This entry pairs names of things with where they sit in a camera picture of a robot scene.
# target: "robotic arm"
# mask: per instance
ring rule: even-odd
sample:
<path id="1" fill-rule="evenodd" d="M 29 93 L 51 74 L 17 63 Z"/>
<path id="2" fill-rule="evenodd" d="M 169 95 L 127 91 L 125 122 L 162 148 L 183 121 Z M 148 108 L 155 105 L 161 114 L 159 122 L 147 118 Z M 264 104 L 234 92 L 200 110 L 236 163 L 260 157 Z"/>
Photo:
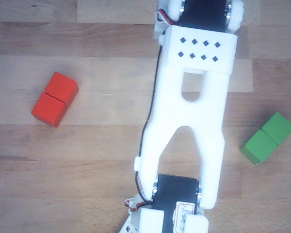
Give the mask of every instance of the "robotic arm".
<path id="1" fill-rule="evenodd" d="M 127 201 L 129 217 L 120 233 L 208 232 L 203 209 L 212 209 L 217 200 L 225 146 L 222 122 L 237 45 L 233 33 L 242 19 L 241 0 L 159 0 L 154 38 L 161 46 L 161 66 L 152 120 L 134 162 L 143 190 Z M 200 96 L 193 102 L 181 94 L 185 72 L 203 75 Z M 193 130 L 200 181 L 157 174 L 160 155 L 181 126 Z"/>

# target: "wood grain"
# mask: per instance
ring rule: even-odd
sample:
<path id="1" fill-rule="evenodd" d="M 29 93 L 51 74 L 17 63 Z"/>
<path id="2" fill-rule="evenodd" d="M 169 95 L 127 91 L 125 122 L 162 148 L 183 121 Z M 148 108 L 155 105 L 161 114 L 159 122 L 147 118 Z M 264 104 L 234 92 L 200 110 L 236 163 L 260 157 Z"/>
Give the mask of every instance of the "wood grain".
<path id="1" fill-rule="evenodd" d="M 0 125 L 0 161 L 121 161 L 133 164 L 138 154 L 142 126 L 69 125 L 57 129 L 46 125 Z M 226 147 L 223 161 L 249 162 L 239 148 L 258 127 L 223 127 Z M 291 135 L 268 161 L 291 161 Z M 199 161 L 192 131 L 179 128 L 162 159 L 167 162 Z"/>
<path id="2" fill-rule="evenodd" d="M 0 232 L 81 233 L 82 198 L 0 198 Z"/>
<path id="3" fill-rule="evenodd" d="M 0 124 L 43 124 L 31 115 L 40 94 L 0 90 Z M 190 98 L 196 93 L 183 95 Z M 80 91 L 61 125 L 144 125 L 150 99 L 151 92 Z M 291 94 L 229 93 L 223 125 L 260 127 L 275 112 L 291 121 Z"/>
<path id="4" fill-rule="evenodd" d="M 84 198 L 83 205 L 82 233 L 119 232 L 128 217 L 121 198 Z"/>
<path id="5" fill-rule="evenodd" d="M 290 199 L 218 199 L 205 215 L 210 233 L 291 233 Z"/>
<path id="6" fill-rule="evenodd" d="M 291 59 L 291 26 L 248 28 L 250 58 Z"/>
<path id="7" fill-rule="evenodd" d="M 248 58 L 247 28 L 237 58 Z M 0 23 L 0 55 L 157 57 L 153 25 Z"/>
<path id="8" fill-rule="evenodd" d="M 77 0 L 0 0 L 0 22 L 76 22 Z"/>
<path id="9" fill-rule="evenodd" d="M 78 22 L 154 24 L 156 0 L 79 0 Z"/>
<path id="10" fill-rule="evenodd" d="M 254 92 L 291 93 L 291 60 L 253 60 Z"/>
<path id="11" fill-rule="evenodd" d="M 197 177 L 198 163 L 161 163 L 159 171 Z M 224 163 L 220 197 L 239 197 L 240 165 Z M 127 198 L 135 195 L 133 164 L 123 161 L 0 161 L 0 197 Z"/>
<path id="12" fill-rule="evenodd" d="M 43 91 L 55 71 L 77 81 L 85 91 L 152 91 L 156 58 L 43 57 L 0 55 L 0 89 Z M 201 82 L 188 74 L 184 92 L 198 92 Z M 229 92 L 252 92 L 252 60 L 236 59 Z"/>
<path id="13" fill-rule="evenodd" d="M 291 0 L 261 0 L 261 24 L 291 26 Z"/>
<path id="14" fill-rule="evenodd" d="M 291 122 L 291 94 L 229 93 L 223 124 L 260 127 L 275 112 Z"/>
<path id="15" fill-rule="evenodd" d="M 291 162 L 267 162 L 252 167 L 243 166 L 242 197 L 291 199 Z"/>

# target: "black servo motor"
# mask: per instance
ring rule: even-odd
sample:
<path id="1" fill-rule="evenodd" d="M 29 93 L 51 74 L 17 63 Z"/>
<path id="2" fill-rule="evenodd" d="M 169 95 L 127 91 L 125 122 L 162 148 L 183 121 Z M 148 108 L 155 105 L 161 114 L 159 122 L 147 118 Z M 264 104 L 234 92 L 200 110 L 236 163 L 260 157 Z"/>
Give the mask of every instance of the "black servo motor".
<path id="1" fill-rule="evenodd" d="M 179 26 L 225 32 L 227 2 L 229 0 L 185 0 Z"/>
<path id="2" fill-rule="evenodd" d="M 153 197 L 153 209 L 164 210 L 162 233 L 173 232 L 173 214 L 176 202 L 195 203 L 197 208 L 198 180 L 189 177 L 158 175 L 157 191 Z"/>

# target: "black wire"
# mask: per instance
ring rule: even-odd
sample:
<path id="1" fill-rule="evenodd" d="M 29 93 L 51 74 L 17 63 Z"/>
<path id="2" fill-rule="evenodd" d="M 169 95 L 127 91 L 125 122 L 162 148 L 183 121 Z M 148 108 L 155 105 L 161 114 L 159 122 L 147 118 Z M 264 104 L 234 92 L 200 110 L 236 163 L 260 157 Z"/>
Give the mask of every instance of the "black wire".
<path id="1" fill-rule="evenodd" d="M 145 125 L 144 125 L 144 127 L 142 129 L 142 132 L 141 132 L 141 140 L 140 140 L 139 154 L 138 154 L 139 157 L 141 156 L 142 142 L 143 142 L 143 139 L 144 139 L 146 126 L 147 126 L 147 124 L 148 124 L 148 122 L 150 120 L 151 113 L 152 113 L 153 102 L 154 102 L 154 97 L 155 97 L 156 81 L 157 81 L 157 75 L 158 75 L 158 70 L 159 70 L 159 65 L 160 65 L 161 53 L 162 53 L 162 46 L 160 46 L 160 50 L 159 50 L 159 54 L 158 54 L 158 58 L 157 58 L 157 62 L 156 62 L 156 70 L 155 70 L 155 76 L 154 76 L 154 82 L 153 82 L 153 92 L 152 92 L 150 110 L 149 110 L 149 113 L 147 115 L 147 118 L 146 118 L 146 121 L 145 121 Z M 137 186 L 138 193 L 139 193 L 140 197 L 142 198 L 142 200 L 144 200 L 145 205 L 146 204 L 150 204 L 151 202 L 146 200 L 144 198 L 144 196 L 142 195 L 142 193 L 141 193 L 141 190 L 140 190 L 140 187 L 139 187 L 139 184 L 138 184 L 138 172 L 137 171 L 136 171 L 136 174 L 135 174 L 135 181 L 136 181 L 136 186 Z"/>

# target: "cable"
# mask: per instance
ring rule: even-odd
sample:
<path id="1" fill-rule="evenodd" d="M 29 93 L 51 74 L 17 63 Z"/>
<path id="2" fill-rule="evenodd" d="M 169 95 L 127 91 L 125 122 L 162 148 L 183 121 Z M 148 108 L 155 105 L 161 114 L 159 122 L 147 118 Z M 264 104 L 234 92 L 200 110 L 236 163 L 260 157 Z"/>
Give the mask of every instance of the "cable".
<path id="1" fill-rule="evenodd" d="M 158 20 L 158 22 L 164 21 L 164 23 L 167 24 L 168 26 L 178 25 L 178 23 L 173 21 L 163 9 L 157 10 L 157 20 Z"/>
<path id="2" fill-rule="evenodd" d="M 141 156 L 142 142 L 143 142 L 143 139 L 144 139 L 144 134 L 145 134 L 146 126 L 147 126 L 147 124 L 148 124 L 148 122 L 150 120 L 151 113 L 152 113 L 152 108 L 153 108 L 153 103 L 154 103 L 154 97 L 155 97 L 155 90 L 156 90 L 157 75 L 158 75 L 159 65 L 160 65 L 161 53 L 162 53 L 162 46 L 160 46 L 160 50 L 159 50 L 159 54 L 158 54 L 158 58 L 157 58 L 157 62 L 156 62 L 156 69 L 155 69 L 155 76 L 154 76 L 154 82 L 153 82 L 153 92 L 152 92 L 152 99 L 151 99 L 151 104 L 150 104 L 150 110 L 149 110 L 149 113 L 147 115 L 147 118 L 146 118 L 146 121 L 145 121 L 145 125 L 144 125 L 144 127 L 142 129 L 142 132 L 141 132 L 141 139 L 140 139 L 140 145 L 139 145 L 139 154 L 138 154 L 139 157 Z M 142 193 L 141 193 L 141 190 L 140 190 L 140 187 L 139 187 L 139 184 L 138 184 L 138 171 L 136 171 L 136 174 L 135 174 L 135 182 L 136 182 L 136 186 L 137 186 L 138 193 L 139 193 L 140 197 L 142 198 L 142 200 L 145 202 L 145 204 L 151 204 L 151 202 L 148 201 L 148 200 L 146 200 L 144 198 L 144 196 L 142 195 Z"/>

